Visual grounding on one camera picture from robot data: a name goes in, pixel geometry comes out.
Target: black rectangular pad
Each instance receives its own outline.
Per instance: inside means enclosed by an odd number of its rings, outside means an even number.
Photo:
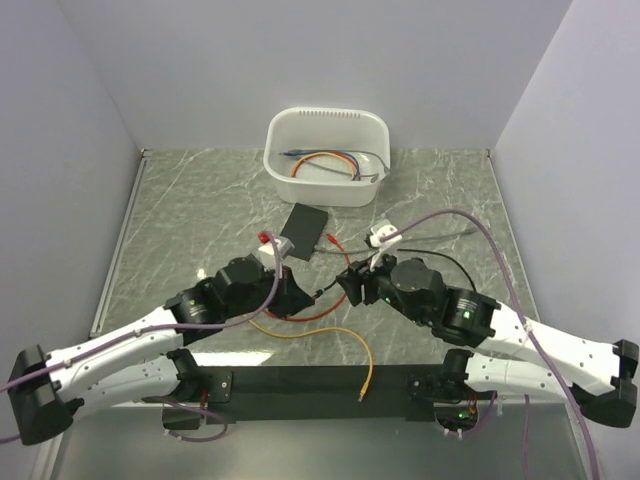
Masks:
[[[280,232],[280,235],[293,243],[293,250],[289,255],[308,262],[328,219],[327,212],[296,203]]]

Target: gray cable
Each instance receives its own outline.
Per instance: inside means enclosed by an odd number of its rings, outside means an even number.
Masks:
[[[366,150],[327,150],[327,152],[362,153],[363,155],[371,155],[372,157],[376,157],[380,161],[384,173],[389,173],[391,171],[389,170],[389,167],[387,167],[387,164],[384,163],[384,160],[382,160],[382,157],[374,152],[367,152]]]
[[[448,233],[445,235],[436,235],[436,236],[432,236],[432,237],[415,237],[415,238],[403,238],[402,239],[402,244],[404,245],[405,243],[409,243],[409,242],[444,242],[446,240],[452,240],[456,237],[462,237],[465,235],[471,235],[472,233],[475,233],[478,231],[478,228],[475,225],[469,226],[467,228],[465,228],[464,230],[460,231],[460,232],[454,232],[454,233]],[[322,247],[314,247],[313,248],[314,252],[318,252],[318,253],[328,253],[331,255],[344,255],[345,253],[339,251],[339,250],[330,250],[328,248],[322,248]],[[358,255],[360,253],[374,253],[375,249],[373,248],[362,248],[360,250],[347,250],[346,254],[347,255]]]
[[[292,149],[292,150],[287,150],[287,152],[290,152],[290,153],[296,153],[296,152],[306,152],[306,151],[310,151],[310,150],[318,150],[318,149],[317,149],[317,148],[308,148],[308,149],[295,148],[295,149]],[[378,159],[378,161],[380,162],[380,165],[382,165],[382,170],[383,170],[383,172],[385,173],[385,175],[387,175],[387,174],[389,174],[389,172],[391,172],[391,170],[389,169],[389,167],[387,166],[387,164],[386,164],[386,163],[384,163],[384,160],[382,159],[382,157],[381,157],[380,155],[378,155],[377,153],[375,153],[375,152],[369,152],[369,151],[367,151],[367,150],[329,150],[329,149],[322,150],[322,151],[323,151],[323,152],[331,152],[331,153],[340,153],[340,152],[344,152],[344,153],[361,153],[362,155],[371,155],[372,157],[376,157],[376,158]],[[286,152],[282,152],[282,153],[280,153],[280,155],[283,155],[283,156],[285,156],[285,157],[288,157],[289,155],[285,155],[285,153],[286,153]],[[342,174],[342,175],[349,175],[348,173],[341,172],[341,171],[339,171],[339,170],[333,170],[333,169],[330,169],[330,168],[328,168],[328,167],[323,167],[323,166],[321,166],[321,165],[317,165],[317,164],[315,164],[315,163],[311,163],[310,165],[313,165],[313,166],[315,166],[315,167],[320,167],[320,168],[322,168],[323,170],[328,170],[328,171],[331,171],[331,172],[340,173],[340,174]],[[374,178],[372,178],[372,179],[371,179],[371,183],[373,183],[373,182],[375,182],[375,181],[378,179],[378,178],[377,178],[377,177],[378,177],[378,174],[377,174],[377,173],[375,173],[375,174],[373,174],[373,175],[360,175],[360,177],[361,177],[361,178],[364,178],[364,177],[374,177]]]

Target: white wall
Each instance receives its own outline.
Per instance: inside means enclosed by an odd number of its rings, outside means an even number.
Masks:
[[[138,145],[264,145],[295,105],[495,145],[570,0],[59,0]]]
[[[576,0],[496,147],[542,317],[601,341],[640,342],[639,85],[640,3]],[[640,418],[592,432],[607,478],[640,477]]]
[[[139,151],[53,0],[0,5],[0,377],[86,339]],[[0,437],[17,431],[0,396]],[[0,446],[3,479],[34,448]]]

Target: white plastic tub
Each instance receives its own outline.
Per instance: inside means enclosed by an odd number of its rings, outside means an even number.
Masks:
[[[352,153],[360,164],[360,181],[302,165],[296,178],[290,171],[295,159],[281,155],[288,150],[361,150],[380,156]],[[332,157],[310,160],[326,167],[349,171]],[[290,203],[329,207],[361,207],[374,199],[380,182],[391,167],[389,129],[380,117],[361,110],[296,107],[276,115],[269,124],[264,167],[273,178],[278,195]]]

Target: gray marble floor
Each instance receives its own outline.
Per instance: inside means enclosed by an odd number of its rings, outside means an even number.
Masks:
[[[261,150],[153,151],[146,162],[111,295],[101,314],[101,333],[140,318],[191,286],[198,269],[212,274],[232,258],[255,251],[257,233],[279,232],[292,208],[276,195],[263,169]],[[489,226],[508,261],[525,313],[535,318],[531,293],[486,152],[394,150],[391,170],[371,204],[362,208],[328,208],[326,232],[336,235],[347,249],[357,249],[364,246],[365,231],[382,218],[401,227],[426,212],[461,207]],[[466,219],[447,215],[416,227],[406,238],[444,235],[468,227]],[[455,256],[469,270],[480,292],[508,300],[504,281],[481,233],[410,245]],[[324,238],[319,246],[333,247]],[[447,283],[467,286],[465,277],[447,260],[425,260],[443,273]],[[340,256],[319,253],[308,263],[297,259],[286,263],[293,268],[298,284],[309,292],[326,284],[345,267]],[[340,295],[340,289],[334,288],[308,313],[324,310]],[[264,316],[258,320],[281,333],[335,325],[352,328],[370,343],[378,364],[440,362],[447,350],[428,329],[415,326],[382,302],[356,308],[345,302],[325,318],[306,324]],[[205,363],[210,364],[327,365],[367,361],[360,343],[348,335],[331,332],[280,340],[267,337],[250,325],[231,328],[190,348],[206,353]]]

